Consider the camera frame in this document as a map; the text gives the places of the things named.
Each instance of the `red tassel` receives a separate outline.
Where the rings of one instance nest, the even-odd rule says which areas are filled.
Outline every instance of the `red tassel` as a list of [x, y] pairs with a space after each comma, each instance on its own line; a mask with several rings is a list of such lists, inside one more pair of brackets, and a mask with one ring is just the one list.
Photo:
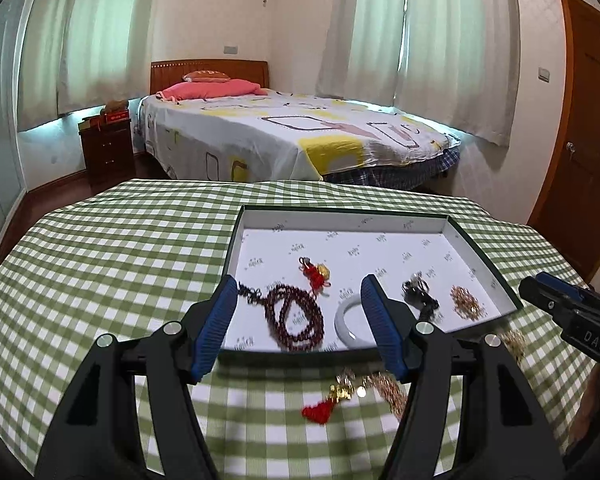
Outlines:
[[322, 402], [318, 402], [315, 406], [305, 406], [302, 409], [302, 416], [308, 418], [312, 422], [318, 424], [326, 424], [329, 421], [333, 407], [336, 405], [336, 401], [333, 399], [324, 399]]
[[318, 267], [311, 263], [309, 258], [300, 258], [300, 263], [302, 264], [302, 273], [309, 279], [311, 291], [314, 296], [316, 296], [324, 287], [327, 280], [323, 275], [321, 275]]

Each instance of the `light switch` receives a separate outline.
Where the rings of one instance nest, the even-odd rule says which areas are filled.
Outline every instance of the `light switch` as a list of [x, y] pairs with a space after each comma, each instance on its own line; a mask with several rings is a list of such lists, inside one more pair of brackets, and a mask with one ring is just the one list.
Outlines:
[[549, 82], [549, 71], [545, 68], [538, 67], [538, 79], [540, 81], [544, 81], [545, 83]]

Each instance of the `baseboard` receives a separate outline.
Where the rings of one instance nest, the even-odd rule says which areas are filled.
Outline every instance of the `baseboard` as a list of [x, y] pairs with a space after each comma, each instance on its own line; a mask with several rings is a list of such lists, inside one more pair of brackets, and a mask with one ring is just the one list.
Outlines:
[[60, 178], [56, 178], [51, 182], [47, 182], [42, 186], [35, 187], [29, 190], [29, 196], [36, 196], [39, 193], [46, 193], [49, 189], [53, 189], [59, 186], [64, 186], [64, 184], [70, 184], [74, 180], [80, 180], [87, 176], [87, 170], [76, 171], [75, 173], [70, 173], [65, 176], [61, 176]]
[[27, 195], [26, 189], [23, 188], [22, 190], [20, 190], [19, 195], [16, 197], [15, 202], [11, 206], [11, 210], [9, 211], [6, 218], [4, 219], [4, 224], [2, 225], [2, 229], [0, 229], [0, 248], [2, 247], [2, 240], [4, 240], [4, 236], [7, 233], [9, 226], [11, 225], [11, 220], [13, 220], [14, 216], [16, 216], [16, 213], [19, 211], [20, 206], [22, 205], [22, 202], [24, 200], [24, 197], [26, 197], [26, 195]]

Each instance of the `pillow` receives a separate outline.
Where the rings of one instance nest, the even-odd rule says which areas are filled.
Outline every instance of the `pillow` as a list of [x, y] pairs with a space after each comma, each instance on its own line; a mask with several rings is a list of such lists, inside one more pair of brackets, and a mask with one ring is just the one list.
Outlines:
[[162, 92], [158, 92], [156, 96], [160, 99], [174, 98], [176, 101], [182, 101], [184, 99], [237, 97], [247, 94], [268, 95], [267, 91], [260, 88], [257, 83], [244, 79], [230, 79], [225, 83], [176, 83]]
[[229, 79], [227, 74], [217, 70], [195, 70], [182, 76], [182, 80], [188, 83], [224, 83]]

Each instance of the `wooden headboard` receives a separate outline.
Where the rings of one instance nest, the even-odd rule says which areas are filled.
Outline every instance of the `wooden headboard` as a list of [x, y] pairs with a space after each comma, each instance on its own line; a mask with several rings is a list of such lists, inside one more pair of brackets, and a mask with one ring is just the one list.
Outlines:
[[151, 94], [180, 83], [182, 76], [194, 70], [218, 70], [232, 79], [246, 79], [269, 88], [269, 65], [266, 61], [247, 59], [175, 59], [151, 63]]

